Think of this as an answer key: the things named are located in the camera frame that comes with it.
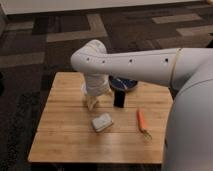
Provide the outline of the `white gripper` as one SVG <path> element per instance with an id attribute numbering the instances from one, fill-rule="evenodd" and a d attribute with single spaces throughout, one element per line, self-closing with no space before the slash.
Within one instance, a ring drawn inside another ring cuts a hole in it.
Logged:
<path id="1" fill-rule="evenodd" d="M 99 102 L 97 96 L 106 93 L 108 96 L 113 97 L 113 92 L 109 90 L 108 77 L 102 74 L 87 74 L 85 78 L 86 92 L 90 95 L 86 97 L 87 107 L 93 110 Z"/>

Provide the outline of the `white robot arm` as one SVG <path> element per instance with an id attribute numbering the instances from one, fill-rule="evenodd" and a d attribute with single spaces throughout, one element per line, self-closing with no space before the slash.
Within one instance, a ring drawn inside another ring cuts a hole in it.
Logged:
<path id="1" fill-rule="evenodd" d="M 70 57 L 74 70 L 133 79 L 177 92 L 163 142 L 162 171 L 213 171 L 213 48 L 108 53 L 91 40 Z"/>

